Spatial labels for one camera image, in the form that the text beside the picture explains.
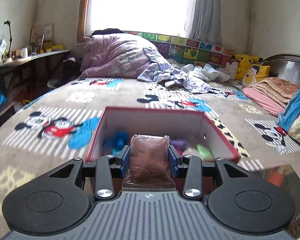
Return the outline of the purple bagged towel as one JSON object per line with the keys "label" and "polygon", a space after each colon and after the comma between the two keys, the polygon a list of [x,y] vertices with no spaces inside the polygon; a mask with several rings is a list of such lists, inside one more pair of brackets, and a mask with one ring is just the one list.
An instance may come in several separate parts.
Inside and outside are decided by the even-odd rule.
{"label": "purple bagged towel", "polygon": [[170,140],[170,145],[181,152],[185,151],[189,147],[189,143],[185,140]]}

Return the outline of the pink cardboard box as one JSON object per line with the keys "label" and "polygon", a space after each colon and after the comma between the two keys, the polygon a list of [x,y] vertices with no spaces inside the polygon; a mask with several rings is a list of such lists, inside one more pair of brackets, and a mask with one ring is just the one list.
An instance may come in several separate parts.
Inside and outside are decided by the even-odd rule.
{"label": "pink cardboard box", "polygon": [[238,163],[240,154],[217,123],[199,111],[176,109],[150,109],[128,107],[106,107],[91,139],[86,162],[95,161],[104,155],[103,144],[115,132],[165,136],[171,139],[196,139],[207,147],[213,157],[224,157]]}

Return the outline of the pink folded blanket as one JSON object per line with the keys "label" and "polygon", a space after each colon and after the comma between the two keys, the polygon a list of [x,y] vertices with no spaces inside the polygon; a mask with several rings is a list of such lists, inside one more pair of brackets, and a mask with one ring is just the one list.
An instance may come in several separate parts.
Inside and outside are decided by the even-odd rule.
{"label": "pink folded blanket", "polygon": [[242,91],[247,98],[257,103],[272,116],[278,117],[280,113],[285,111],[285,108],[279,103],[250,87],[245,87]]}

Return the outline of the black side desk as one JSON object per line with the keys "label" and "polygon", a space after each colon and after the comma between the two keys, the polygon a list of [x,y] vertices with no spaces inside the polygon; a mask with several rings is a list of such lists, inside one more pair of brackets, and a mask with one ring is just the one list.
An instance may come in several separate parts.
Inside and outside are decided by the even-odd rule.
{"label": "black side desk", "polygon": [[0,65],[0,91],[8,96],[12,90],[24,84],[47,82],[69,55],[69,50],[53,51]]}

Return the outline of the brown folded blanket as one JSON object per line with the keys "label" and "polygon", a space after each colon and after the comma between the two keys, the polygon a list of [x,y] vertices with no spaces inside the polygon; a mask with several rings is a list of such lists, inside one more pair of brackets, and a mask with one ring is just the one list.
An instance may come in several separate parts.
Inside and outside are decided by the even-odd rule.
{"label": "brown folded blanket", "polygon": [[266,77],[250,85],[249,88],[264,94],[281,106],[286,107],[292,97],[298,92],[300,86],[277,77]]}

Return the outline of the yellow character cushion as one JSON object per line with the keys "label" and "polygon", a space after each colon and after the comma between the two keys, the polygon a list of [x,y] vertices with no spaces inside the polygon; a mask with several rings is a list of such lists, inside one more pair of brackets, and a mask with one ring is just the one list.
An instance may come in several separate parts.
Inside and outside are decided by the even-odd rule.
{"label": "yellow character cushion", "polygon": [[241,85],[243,85],[243,87],[249,87],[260,82],[264,78],[269,77],[270,69],[270,66],[252,64],[244,75]]}

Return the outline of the blue towel in box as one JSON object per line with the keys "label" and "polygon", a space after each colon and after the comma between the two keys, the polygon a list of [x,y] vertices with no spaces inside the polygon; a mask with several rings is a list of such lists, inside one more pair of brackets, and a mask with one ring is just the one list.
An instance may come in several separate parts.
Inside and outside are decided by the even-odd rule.
{"label": "blue towel in box", "polygon": [[129,144],[129,134],[122,131],[116,131],[115,134],[106,138],[103,144],[104,155],[118,156],[124,146]]}

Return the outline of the purple folded quilt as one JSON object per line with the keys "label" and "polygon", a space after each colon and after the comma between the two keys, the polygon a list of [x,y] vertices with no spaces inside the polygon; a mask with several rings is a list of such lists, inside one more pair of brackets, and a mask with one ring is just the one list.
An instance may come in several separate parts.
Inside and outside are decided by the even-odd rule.
{"label": "purple folded quilt", "polygon": [[158,49],[132,34],[94,35],[84,38],[81,77],[126,77],[136,79],[152,62],[147,53]]}

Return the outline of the brown bagged towel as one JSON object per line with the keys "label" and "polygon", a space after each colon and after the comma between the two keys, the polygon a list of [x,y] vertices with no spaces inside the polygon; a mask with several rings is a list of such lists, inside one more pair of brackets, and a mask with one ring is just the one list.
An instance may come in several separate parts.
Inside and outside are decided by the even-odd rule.
{"label": "brown bagged towel", "polygon": [[129,168],[124,191],[174,191],[170,177],[170,137],[135,134],[130,142]]}

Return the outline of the dark wooden headboard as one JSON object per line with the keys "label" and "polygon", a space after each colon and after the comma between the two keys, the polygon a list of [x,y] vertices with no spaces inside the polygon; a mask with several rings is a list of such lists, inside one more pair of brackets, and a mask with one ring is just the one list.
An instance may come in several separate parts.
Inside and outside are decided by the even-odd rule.
{"label": "dark wooden headboard", "polygon": [[278,77],[300,86],[300,55],[278,54],[261,63],[270,66],[270,77]]}

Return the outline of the colourful alphabet foam mat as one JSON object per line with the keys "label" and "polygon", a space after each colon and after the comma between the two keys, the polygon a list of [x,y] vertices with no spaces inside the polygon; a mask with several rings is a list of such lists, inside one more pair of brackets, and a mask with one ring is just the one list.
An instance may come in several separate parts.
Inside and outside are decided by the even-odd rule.
{"label": "colourful alphabet foam mat", "polygon": [[231,49],[204,41],[138,31],[128,31],[127,33],[147,39],[157,47],[164,58],[174,59],[181,64],[203,67],[208,63],[214,68],[219,68],[234,61]]}

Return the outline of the framed picture on desk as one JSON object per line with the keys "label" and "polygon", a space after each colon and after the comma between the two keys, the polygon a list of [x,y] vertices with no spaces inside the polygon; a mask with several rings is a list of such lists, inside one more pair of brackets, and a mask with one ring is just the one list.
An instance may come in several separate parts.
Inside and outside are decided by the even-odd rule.
{"label": "framed picture on desk", "polygon": [[34,43],[43,36],[44,41],[53,40],[54,23],[46,24],[40,27],[33,27],[30,33],[30,43]]}

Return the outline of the white bunny plush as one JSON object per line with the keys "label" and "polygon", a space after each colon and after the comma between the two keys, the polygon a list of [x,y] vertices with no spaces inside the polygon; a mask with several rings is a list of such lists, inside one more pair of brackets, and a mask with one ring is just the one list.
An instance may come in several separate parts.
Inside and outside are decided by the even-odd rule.
{"label": "white bunny plush", "polygon": [[236,79],[237,72],[238,72],[238,63],[236,61],[232,62],[232,63],[229,63],[229,62],[226,63],[224,73],[226,75],[230,76],[231,80]]}

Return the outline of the yellow Pikachu plush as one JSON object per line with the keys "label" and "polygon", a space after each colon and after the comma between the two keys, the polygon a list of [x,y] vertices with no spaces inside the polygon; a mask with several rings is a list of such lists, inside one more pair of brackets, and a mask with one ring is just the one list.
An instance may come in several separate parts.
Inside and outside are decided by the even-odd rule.
{"label": "yellow Pikachu plush", "polygon": [[243,54],[236,54],[232,56],[238,63],[238,70],[236,73],[235,80],[242,81],[243,77],[248,71],[248,68],[254,64],[263,61],[263,58],[258,56],[250,56],[250,55],[243,55]]}

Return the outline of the cream pillow blue cover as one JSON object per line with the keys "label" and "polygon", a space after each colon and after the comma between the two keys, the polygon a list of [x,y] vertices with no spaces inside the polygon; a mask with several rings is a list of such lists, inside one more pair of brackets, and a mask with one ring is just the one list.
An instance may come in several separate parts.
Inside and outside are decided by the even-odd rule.
{"label": "cream pillow blue cover", "polygon": [[300,89],[289,101],[285,111],[279,114],[277,125],[300,143]]}

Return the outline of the grey window curtain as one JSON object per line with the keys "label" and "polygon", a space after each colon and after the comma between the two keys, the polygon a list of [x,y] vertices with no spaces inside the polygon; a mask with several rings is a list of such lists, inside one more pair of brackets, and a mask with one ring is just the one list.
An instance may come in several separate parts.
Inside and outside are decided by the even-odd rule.
{"label": "grey window curtain", "polygon": [[191,0],[187,17],[186,37],[221,44],[221,0]]}

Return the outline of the striped crumpled clothing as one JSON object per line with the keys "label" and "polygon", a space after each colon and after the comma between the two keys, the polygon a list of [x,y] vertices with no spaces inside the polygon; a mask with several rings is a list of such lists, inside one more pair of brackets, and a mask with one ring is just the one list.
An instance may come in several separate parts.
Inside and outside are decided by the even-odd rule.
{"label": "striped crumpled clothing", "polygon": [[157,50],[143,48],[150,65],[137,77],[138,81],[161,84],[165,88],[183,87],[192,94],[205,94],[212,87],[205,81],[174,68]]}

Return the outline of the white crumpled clothing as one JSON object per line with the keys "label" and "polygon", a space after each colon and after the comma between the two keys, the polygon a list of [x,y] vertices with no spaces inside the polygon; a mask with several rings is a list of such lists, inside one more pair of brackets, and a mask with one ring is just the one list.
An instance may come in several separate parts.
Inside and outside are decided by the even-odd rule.
{"label": "white crumpled clothing", "polygon": [[219,82],[226,82],[230,80],[230,75],[218,71],[217,69],[213,68],[209,64],[205,64],[204,67],[194,66],[193,64],[187,64],[181,67],[180,70],[182,70],[189,76],[194,76],[205,82],[210,82],[215,80]]}

